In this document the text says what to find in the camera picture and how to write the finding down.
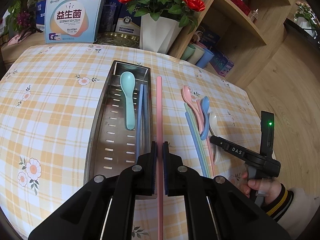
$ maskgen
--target plaid tablecloth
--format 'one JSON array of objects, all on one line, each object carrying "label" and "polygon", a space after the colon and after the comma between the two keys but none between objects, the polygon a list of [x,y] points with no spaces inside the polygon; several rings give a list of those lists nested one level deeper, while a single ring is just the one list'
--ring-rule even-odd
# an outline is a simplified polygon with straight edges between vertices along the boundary
[{"label": "plaid tablecloth", "polygon": [[[209,97],[220,135],[259,150],[260,119],[246,92],[206,70],[139,49],[31,47],[0,81],[0,206],[25,238],[83,185],[92,121],[114,60],[151,68],[153,114],[156,77],[162,76],[164,140],[185,165],[202,174],[185,118],[183,85],[190,87],[194,101]],[[204,148],[211,168],[205,141]],[[244,165],[224,153],[214,169],[238,185]],[[132,236],[157,238],[156,200],[136,201]],[[164,238],[187,239],[183,197],[164,198]]]}]

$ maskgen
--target white spoon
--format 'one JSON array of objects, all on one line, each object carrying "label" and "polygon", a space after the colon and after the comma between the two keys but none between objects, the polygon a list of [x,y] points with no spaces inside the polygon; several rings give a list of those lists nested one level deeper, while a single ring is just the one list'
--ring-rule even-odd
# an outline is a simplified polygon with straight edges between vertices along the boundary
[{"label": "white spoon", "polygon": [[[210,113],[209,123],[210,123],[210,131],[213,133],[213,135],[218,136],[218,133],[217,133],[217,126],[218,126],[217,115],[214,112]],[[213,148],[215,150],[213,163],[216,164],[216,162],[218,161],[218,157],[219,157],[219,151],[218,151],[218,147],[216,145]]]}]

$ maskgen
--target fingernail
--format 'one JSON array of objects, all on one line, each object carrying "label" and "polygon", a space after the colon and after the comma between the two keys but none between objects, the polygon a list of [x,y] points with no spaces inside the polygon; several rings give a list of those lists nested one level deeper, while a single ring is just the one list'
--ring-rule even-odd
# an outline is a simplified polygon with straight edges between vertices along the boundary
[{"label": "fingernail", "polygon": [[254,180],[254,179],[250,179],[249,181],[248,181],[248,185],[249,186],[254,186],[256,184],[256,181]]}]

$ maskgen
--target cutlery tray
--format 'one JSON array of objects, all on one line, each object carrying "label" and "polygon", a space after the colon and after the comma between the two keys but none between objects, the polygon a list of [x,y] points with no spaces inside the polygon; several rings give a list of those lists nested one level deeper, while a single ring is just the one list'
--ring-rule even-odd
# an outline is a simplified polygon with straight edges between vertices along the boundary
[{"label": "cutlery tray", "polygon": [[[135,129],[128,130],[125,122],[125,96],[120,86],[120,76],[129,71],[135,76],[133,104]],[[103,87],[93,120],[84,170],[84,183],[95,175],[105,177],[119,175],[136,163],[136,129],[140,85],[147,85],[147,111],[143,117],[140,133],[140,153],[149,153],[152,136],[150,68],[126,62],[114,61]]]}]

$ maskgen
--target pink cup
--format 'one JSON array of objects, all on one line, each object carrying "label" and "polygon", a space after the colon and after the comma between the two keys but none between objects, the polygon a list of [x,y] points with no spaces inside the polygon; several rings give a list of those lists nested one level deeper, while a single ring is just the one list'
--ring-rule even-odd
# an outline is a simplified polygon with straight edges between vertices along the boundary
[{"label": "pink cup", "polygon": [[203,45],[201,42],[199,42],[199,41],[197,41],[196,44],[197,44],[199,47],[203,48],[203,49],[207,49],[207,47],[204,46],[204,45]]}]

